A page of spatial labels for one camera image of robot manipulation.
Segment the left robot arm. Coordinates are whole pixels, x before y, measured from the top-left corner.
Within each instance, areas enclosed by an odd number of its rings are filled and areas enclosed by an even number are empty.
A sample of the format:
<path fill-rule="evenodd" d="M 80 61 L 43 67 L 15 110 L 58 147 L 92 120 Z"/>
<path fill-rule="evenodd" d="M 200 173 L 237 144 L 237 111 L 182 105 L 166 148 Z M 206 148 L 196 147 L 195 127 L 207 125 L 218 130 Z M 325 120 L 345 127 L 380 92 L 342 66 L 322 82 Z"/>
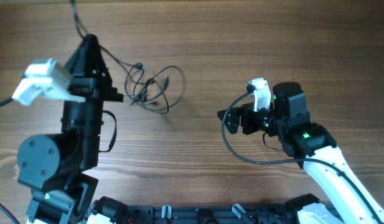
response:
<path fill-rule="evenodd" d="M 98 183 L 86 171 L 98 163 L 103 105 L 124 99 L 113 86 L 98 38 L 88 34 L 65 65 L 53 58 L 34 60 L 13 98 L 25 106 L 37 98 L 63 102 L 60 132 L 32 135 L 18 150 L 17 180 L 32 193 L 29 223 L 80 222 Z"/>

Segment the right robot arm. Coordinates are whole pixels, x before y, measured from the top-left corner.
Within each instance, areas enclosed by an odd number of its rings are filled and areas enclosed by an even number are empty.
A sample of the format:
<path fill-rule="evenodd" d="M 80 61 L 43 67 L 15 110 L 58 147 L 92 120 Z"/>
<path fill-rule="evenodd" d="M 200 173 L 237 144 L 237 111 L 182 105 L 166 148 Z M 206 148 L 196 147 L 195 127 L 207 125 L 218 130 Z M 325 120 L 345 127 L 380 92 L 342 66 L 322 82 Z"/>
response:
<path fill-rule="evenodd" d="M 311 121 L 306 95 L 297 82 L 270 88 L 263 78 L 251 80 L 247 92 L 217 113 L 221 132 L 249 135 L 261 131 L 277 137 L 288 156 L 279 164 L 297 163 L 320 186 L 344 223 L 384 223 L 384 209 L 353 173 L 336 140 Z M 247 96 L 254 100 L 241 106 Z"/>

